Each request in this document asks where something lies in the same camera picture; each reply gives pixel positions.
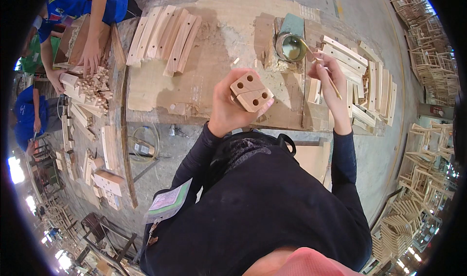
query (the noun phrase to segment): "left hand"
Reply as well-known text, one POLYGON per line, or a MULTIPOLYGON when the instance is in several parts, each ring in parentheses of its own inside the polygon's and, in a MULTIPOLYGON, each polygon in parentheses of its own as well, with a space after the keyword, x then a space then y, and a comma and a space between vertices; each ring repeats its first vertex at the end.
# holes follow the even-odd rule
POLYGON ((97 72, 97 66, 99 65, 101 57, 101 51, 99 48, 99 40, 97 37, 88 37, 83 54, 78 64, 83 64, 83 77, 86 78, 88 68, 90 69, 90 75, 93 76, 97 72))
POLYGON ((274 99, 271 98, 257 112, 251 113, 231 100, 230 85, 250 70, 248 68, 232 69, 224 79, 214 86, 213 112, 207 127, 215 136, 224 137, 232 130, 250 125, 274 103, 274 99))
POLYGON ((41 119, 39 117, 36 117, 34 119, 34 131, 39 133, 41 131, 41 127, 42 127, 41 119))

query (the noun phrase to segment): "metal frame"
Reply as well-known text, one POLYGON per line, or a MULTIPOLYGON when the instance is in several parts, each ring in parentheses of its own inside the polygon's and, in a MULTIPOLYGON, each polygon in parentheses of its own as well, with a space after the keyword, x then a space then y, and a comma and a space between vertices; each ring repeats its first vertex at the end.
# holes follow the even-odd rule
POLYGON ((125 236, 124 234, 122 234, 121 232, 118 232, 114 229, 112 229, 112 227, 110 227, 110 225, 106 224, 103 222, 103 220, 106 219, 105 216, 102 216, 101 218, 99 218, 99 220, 97 221, 97 223, 89 229, 89 231, 85 234, 85 236, 83 236, 83 239, 89 244, 89 246, 91 246, 91 248, 100 253, 102 256, 104 256, 108 261, 110 262, 113 262, 115 264, 117 264, 119 267, 120 267, 120 270, 122 273, 124 273, 125 275, 127 276, 130 276, 130 274, 125 270, 125 268, 121 265, 120 261, 123 259, 123 257, 125 257, 126 255, 126 252, 130 249, 130 247, 133 245, 133 248, 135 248, 135 251, 136 251, 136 254, 138 254, 138 249, 136 248, 136 245, 135 245, 135 239, 137 237, 137 234, 136 233, 132 233, 131 235, 131 238, 125 236), (105 234, 105 237, 108 239, 109 243, 112 245, 112 248, 114 249, 114 251, 116 252, 117 250, 115 249, 114 245, 112 244, 112 242, 110 241, 109 237, 108 237, 108 234, 106 232, 106 229, 115 233, 116 235, 124 238, 124 239, 127 239, 128 242, 125 244, 125 246, 123 247, 123 249, 121 250, 120 254, 118 254, 117 258, 112 258, 110 257, 107 253, 103 252, 101 249, 99 249, 93 242, 90 241, 90 239, 88 239, 87 237, 89 236, 89 234, 94 230, 96 229, 98 226, 100 226, 102 228, 102 230, 104 231, 104 234, 105 234))

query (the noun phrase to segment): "stack of wooden parts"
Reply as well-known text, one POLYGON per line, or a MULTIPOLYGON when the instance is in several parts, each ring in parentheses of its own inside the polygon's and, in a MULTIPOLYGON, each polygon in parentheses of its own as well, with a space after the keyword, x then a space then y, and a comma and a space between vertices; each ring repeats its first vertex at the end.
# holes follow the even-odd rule
POLYGON ((274 95, 266 88, 255 72, 249 71, 230 85, 234 96, 248 112, 258 111, 274 95))
POLYGON ((168 60, 164 75, 183 73, 200 24, 200 16, 181 7, 151 8, 140 18, 126 64, 140 67, 141 61, 168 60))
POLYGON ((96 196, 105 197, 115 210, 122 208, 121 188, 125 183, 124 179, 99 169, 94 172, 94 183, 93 188, 96 196))

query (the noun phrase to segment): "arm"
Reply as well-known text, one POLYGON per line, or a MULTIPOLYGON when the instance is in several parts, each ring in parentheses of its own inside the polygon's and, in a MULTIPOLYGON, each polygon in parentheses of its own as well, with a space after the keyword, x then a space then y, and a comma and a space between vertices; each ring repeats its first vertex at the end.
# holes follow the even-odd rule
POLYGON ((62 94, 65 92, 65 89, 60 82, 60 74, 66 72, 66 69, 53 70, 53 53, 52 53, 52 43, 50 42, 50 35, 44 42, 41 43, 41 60, 44 65, 45 74, 47 78, 52 83, 53 87, 57 94, 62 94))
POLYGON ((99 51, 99 31, 102 23, 102 17, 106 10, 107 0, 91 0, 89 32, 86 40, 83 55, 79 63, 84 63, 83 75, 87 74, 87 68, 90 67, 90 75, 94 75, 100 62, 99 51))

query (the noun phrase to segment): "yellow stripe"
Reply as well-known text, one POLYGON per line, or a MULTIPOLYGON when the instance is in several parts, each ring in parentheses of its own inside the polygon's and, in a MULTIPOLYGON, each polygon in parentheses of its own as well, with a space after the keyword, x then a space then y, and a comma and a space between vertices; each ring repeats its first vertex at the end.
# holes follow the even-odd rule
POLYGON ((49 0, 49 4, 51 4, 52 2, 54 2, 55 0, 49 0))

